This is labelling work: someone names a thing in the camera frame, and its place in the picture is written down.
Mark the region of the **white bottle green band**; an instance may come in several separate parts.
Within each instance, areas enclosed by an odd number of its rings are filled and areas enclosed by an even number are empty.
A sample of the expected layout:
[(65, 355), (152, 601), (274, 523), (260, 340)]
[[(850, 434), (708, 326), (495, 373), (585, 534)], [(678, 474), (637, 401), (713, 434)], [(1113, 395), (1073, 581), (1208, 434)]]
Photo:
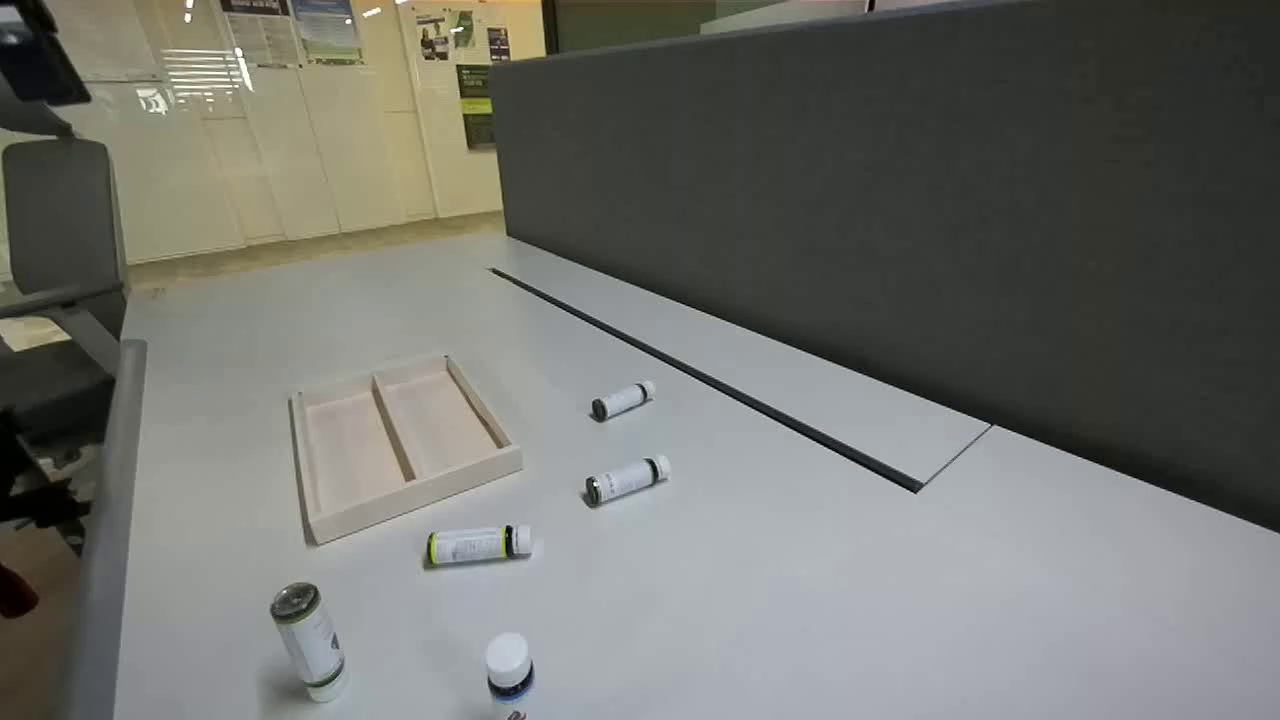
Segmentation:
[(285, 584), (274, 595), (267, 617), (302, 689), (321, 702), (337, 700), (350, 689), (350, 654), (323, 613), (321, 587), (308, 581)]

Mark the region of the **far lying white bottle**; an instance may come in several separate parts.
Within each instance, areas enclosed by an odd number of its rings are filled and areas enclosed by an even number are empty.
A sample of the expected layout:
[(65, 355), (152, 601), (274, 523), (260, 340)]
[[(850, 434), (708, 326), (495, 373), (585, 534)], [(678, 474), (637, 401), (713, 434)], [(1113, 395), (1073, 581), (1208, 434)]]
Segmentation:
[(652, 385), (652, 379), (637, 379), (637, 385), (629, 385), (629, 389), (618, 389), (618, 393), (610, 393), (610, 395), (595, 395), (595, 401), (590, 404), (590, 415), (591, 415), (595, 425), (606, 425), (606, 421), (618, 421), (618, 415), (625, 415), (625, 413), (645, 409), (652, 395), (658, 395), (658, 385)]

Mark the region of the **lying white bottle dark cap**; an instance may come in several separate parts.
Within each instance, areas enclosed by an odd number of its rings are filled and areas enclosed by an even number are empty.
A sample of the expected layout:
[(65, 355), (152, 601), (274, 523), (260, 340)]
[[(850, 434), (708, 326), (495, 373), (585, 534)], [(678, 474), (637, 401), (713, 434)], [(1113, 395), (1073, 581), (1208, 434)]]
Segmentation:
[(614, 500), (625, 500), (625, 496), (633, 496), (633, 493), (645, 493), (645, 486), (666, 485), (667, 470), (672, 470), (672, 460), (667, 460), (667, 457), (645, 457), (645, 460), (637, 460), (637, 465), (625, 465), (625, 468), (590, 474), (590, 481), (585, 481), (585, 503), (590, 503), (590, 507), (606, 507), (606, 503), (614, 503)]

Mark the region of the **lying white bottle yellow-green bands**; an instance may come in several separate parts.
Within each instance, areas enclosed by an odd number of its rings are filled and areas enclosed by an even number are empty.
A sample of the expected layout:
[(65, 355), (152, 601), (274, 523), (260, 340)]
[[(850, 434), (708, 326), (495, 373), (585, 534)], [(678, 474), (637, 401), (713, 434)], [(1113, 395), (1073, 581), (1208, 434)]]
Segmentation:
[(429, 568), (505, 565), (531, 557), (529, 523), (446, 526), (425, 540)]

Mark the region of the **white bottle blue band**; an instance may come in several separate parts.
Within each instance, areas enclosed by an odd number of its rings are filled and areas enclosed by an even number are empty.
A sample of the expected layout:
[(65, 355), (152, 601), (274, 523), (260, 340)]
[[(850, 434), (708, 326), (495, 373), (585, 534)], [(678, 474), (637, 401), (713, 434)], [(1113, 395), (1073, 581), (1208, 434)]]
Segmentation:
[(540, 720), (537, 659), (521, 633), (502, 633), (488, 641), (485, 685), (495, 720)]

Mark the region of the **wooden two-compartment tray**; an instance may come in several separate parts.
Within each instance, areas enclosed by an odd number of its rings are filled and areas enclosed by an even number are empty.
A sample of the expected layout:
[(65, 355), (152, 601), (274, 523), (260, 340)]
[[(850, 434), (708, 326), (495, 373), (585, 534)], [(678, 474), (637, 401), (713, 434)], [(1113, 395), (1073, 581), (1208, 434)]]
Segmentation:
[(462, 355), (421, 355), (287, 401), (304, 534), (331, 545), (509, 481), (523, 448)]

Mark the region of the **grey desk partition panel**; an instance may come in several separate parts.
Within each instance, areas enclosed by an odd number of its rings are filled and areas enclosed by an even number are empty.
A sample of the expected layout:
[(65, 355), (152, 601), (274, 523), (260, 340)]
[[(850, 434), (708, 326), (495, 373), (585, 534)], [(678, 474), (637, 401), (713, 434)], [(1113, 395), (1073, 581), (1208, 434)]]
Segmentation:
[(977, 0), (495, 70), (511, 236), (1280, 523), (1280, 0)]

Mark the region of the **grey office chair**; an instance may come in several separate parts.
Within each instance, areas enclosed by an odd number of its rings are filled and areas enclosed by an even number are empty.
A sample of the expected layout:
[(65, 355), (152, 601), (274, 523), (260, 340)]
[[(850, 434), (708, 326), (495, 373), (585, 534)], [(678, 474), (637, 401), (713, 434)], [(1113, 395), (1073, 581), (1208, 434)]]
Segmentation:
[(0, 521), (80, 523), (89, 503), (65, 481), (22, 481), (39, 453), (76, 460), (105, 441), (130, 312), (112, 151), (102, 140), (10, 142), (4, 211), (17, 293), (0, 317), (44, 317), (65, 340), (0, 355)]

